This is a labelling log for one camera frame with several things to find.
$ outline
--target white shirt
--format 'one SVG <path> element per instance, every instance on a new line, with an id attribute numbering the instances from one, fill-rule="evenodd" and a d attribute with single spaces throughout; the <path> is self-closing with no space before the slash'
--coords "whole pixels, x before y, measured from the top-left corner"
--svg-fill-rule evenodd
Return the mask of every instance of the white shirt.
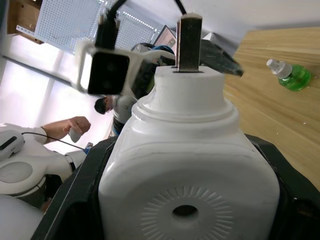
<path id="1" fill-rule="evenodd" d="M 13 125 L 10 123 L 0 123 L 0 132 L 6 130 L 15 130 L 19 133 L 37 133 L 42 135 L 47 135 L 46 131 L 43 130 L 41 127 L 21 127 L 17 125 Z M 35 134 L 24 134 L 23 138 L 25 140 L 24 146 L 22 150 L 18 153 L 20 156 L 54 156 L 59 155 L 59 153 L 51 151 L 47 149 L 43 144 L 45 144 L 47 138 L 45 136 L 35 135 Z"/>

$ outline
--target person's arm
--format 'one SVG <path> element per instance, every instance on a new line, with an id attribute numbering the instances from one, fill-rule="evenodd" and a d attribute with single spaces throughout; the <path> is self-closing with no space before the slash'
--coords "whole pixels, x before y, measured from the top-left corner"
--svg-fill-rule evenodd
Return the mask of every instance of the person's arm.
<path id="1" fill-rule="evenodd" d="M 84 116 L 75 116 L 70 119 L 61 120 L 52 122 L 42 126 L 43 130 L 46 132 L 46 135 L 55 139 L 64 138 L 73 128 L 77 133 L 83 135 L 88 132 L 90 129 L 90 122 Z M 46 139 L 44 144 L 54 142 L 55 140 L 48 138 Z"/>

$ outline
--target pegboard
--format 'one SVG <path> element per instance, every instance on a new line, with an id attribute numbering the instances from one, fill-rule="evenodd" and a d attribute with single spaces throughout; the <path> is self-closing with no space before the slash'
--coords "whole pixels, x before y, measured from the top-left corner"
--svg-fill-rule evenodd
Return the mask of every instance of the pegboard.
<path id="1" fill-rule="evenodd" d="M 43 0 L 33 37 L 73 53 L 79 40 L 93 40 L 98 17 L 110 7 L 106 0 Z M 121 21 L 116 47 L 130 50 L 135 44 L 149 43 L 163 25 L 124 5 L 118 11 Z"/>

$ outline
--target dark hair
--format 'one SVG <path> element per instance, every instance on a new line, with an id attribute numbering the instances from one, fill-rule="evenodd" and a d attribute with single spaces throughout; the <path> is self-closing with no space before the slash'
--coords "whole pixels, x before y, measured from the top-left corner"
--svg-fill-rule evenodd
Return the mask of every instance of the dark hair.
<path id="1" fill-rule="evenodd" d="M 99 98 L 97 101 L 95 101 L 94 104 L 94 109 L 100 113 L 100 114 L 105 114 L 106 113 L 106 102 L 105 102 L 105 98 Z"/>

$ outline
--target embossed circular pattern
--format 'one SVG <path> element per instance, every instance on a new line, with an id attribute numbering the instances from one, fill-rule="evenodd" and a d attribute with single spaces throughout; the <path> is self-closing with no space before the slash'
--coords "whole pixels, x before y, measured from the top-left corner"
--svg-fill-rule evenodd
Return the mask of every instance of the embossed circular pattern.
<path id="1" fill-rule="evenodd" d="M 206 188 L 182 186 L 159 193 L 143 208 L 140 226 L 147 240 L 176 240 L 162 232 L 157 220 L 163 206 L 181 198 L 195 198 L 203 201 L 215 212 L 215 223 L 212 224 L 208 232 L 194 240 L 224 240 L 231 233 L 234 224 L 233 212 L 221 195 Z"/>

